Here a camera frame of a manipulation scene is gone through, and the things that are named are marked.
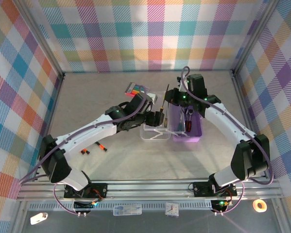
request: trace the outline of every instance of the colorful checkered fabric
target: colorful checkered fabric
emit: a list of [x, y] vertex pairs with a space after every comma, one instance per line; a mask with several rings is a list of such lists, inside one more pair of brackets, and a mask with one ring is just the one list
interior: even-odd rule
[[31, 1], [62, 69], [95, 72], [230, 69], [268, 0]]
[[0, 0], [0, 233], [35, 163], [59, 84], [12, 0]]
[[291, 213], [291, 0], [281, 0], [240, 72], [255, 130], [268, 136]]

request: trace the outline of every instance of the small clock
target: small clock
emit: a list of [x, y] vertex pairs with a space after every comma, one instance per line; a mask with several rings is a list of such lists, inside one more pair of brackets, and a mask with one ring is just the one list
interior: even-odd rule
[[179, 217], [179, 204], [167, 202], [165, 215]]

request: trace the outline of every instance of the metal rail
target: metal rail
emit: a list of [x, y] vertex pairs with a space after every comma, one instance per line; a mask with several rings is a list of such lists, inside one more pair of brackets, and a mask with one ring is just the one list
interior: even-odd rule
[[[208, 179], [165, 179], [165, 180], [113, 180], [94, 181], [95, 183], [107, 183], [108, 200], [218, 200], [220, 197], [195, 198], [194, 194], [188, 190], [191, 182], [206, 182]], [[244, 181], [245, 193], [243, 199], [268, 199], [283, 197], [279, 182], [275, 180], [271, 185], [263, 186], [253, 181]], [[242, 192], [242, 186], [236, 185], [238, 196]], [[20, 201], [43, 201], [54, 200], [53, 184], [50, 182], [31, 182], [24, 184], [19, 192]], [[64, 199], [64, 185], [56, 187], [56, 195], [60, 200]]]

